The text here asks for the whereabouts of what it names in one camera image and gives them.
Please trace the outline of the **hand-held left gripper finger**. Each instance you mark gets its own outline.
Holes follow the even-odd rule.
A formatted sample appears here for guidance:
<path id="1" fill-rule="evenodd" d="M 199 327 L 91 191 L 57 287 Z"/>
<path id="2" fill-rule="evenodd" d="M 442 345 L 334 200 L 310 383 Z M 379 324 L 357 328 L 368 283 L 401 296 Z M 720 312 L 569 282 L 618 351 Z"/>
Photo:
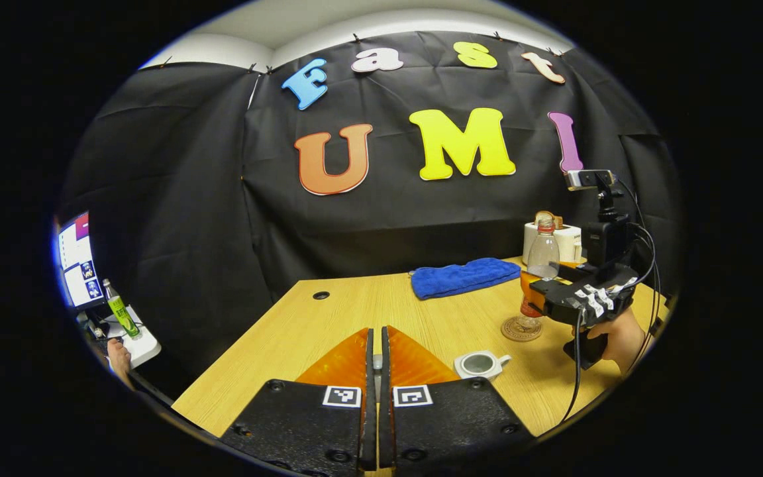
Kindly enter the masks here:
<path id="1" fill-rule="evenodd" d="M 484 377 L 459 378 L 392 326 L 381 332 L 380 466 L 394 474 L 481 474 L 536 441 Z"/>
<path id="2" fill-rule="evenodd" d="M 376 469 L 374 332 L 360 329 L 295 381 L 270 378 L 221 442 L 294 474 L 361 476 Z"/>

